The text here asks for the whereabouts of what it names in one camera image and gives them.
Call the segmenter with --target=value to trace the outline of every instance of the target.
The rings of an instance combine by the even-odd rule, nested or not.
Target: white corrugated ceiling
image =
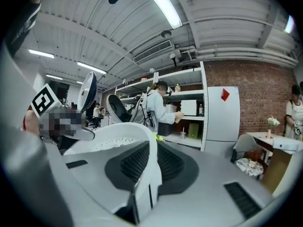
[[[251,58],[289,67],[300,53],[299,36],[295,31],[284,32],[288,15],[275,0],[171,2],[183,23],[174,30],[153,0],[119,0],[115,5],[108,0],[42,0],[36,25],[17,57],[38,61],[46,73],[74,81],[83,80],[89,72],[77,61],[98,67],[108,71],[104,78],[97,74],[99,86],[107,89],[124,78],[146,73],[152,66],[160,69],[171,65],[169,53],[189,46],[192,60],[217,60],[220,48],[230,48],[227,58]],[[160,35],[163,30],[172,32],[169,39],[175,48],[135,63],[136,55],[167,40]],[[276,55],[237,48],[259,48]],[[55,60],[38,58],[27,49],[53,53]],[[215,51],[207,54],[207,49]],[[177,53],[177,57],[178,62],[190,61],[186,53],[182,57]]]

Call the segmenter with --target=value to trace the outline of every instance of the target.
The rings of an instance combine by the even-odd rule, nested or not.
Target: refrigerator
[[[223,89],[229,96],[222,99]],[[238,87],[208,87],[208,126],[204,152],[224,158],[232,156],[240,128]]]

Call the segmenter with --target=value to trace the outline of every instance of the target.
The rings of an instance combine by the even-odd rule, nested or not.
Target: tube light
[[[285,27],[285,32],[286,33],[290,33],[292,30],[293,30],[293,28],[294,28],[294,19],[293,19],[293,17],[292,16],[288,16],[288,22],[287,22],[287,24],[286,24],[286,27]]]
[[[53,54],[49,54],[49,53],[45,53],[45,52],[41,52],[41,51],[34,51],[34,50],[29,50],[30,53],[32,54],[36,54],[36,55],[42,55],[42,56],[46,56],[49,58],[55,58],[55,56]]]
[[[103,71],[103,70],[100,70],[100,69],[98,69],[98,68],[89,66],[89,65],[84,64],[84,63],[82,63],[82,62],[78,62],[77,64],[78,64],[78,66],[82,66],[82,67],[85,67],[85,68],[94,70],[94,71],[96,71],[96,72],[99,72],[99,73],[102,73],[102,74],[106,74],[106,71]]]
[[[46,76],[49,77],[49,78],[54,78],[54,79],[63,80],[63,78],[55,77],[55,76],[52,76],[52,75],[46,75]]]
[[[154,0],[154,2],[161,9],[173,29],[182,26],[181,19],[170,0]]]

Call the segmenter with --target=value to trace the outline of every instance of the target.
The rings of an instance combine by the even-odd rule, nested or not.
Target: bottle
[[[181,92],[181,87],[179,86],[179,84],[177,84],[175,87],[175,93],[177,92]]]
[[[202,104],[200,104],[199,106],[199,117],[202,117],[203,116],[203,107],[202,107]]]

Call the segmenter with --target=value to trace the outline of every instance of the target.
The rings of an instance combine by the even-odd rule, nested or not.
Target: white flower
[[[273,118],[273,117],[268,118],[267,122],[268,122],[269,126],[278,126],[280,124],[280,122],[277,119]]]

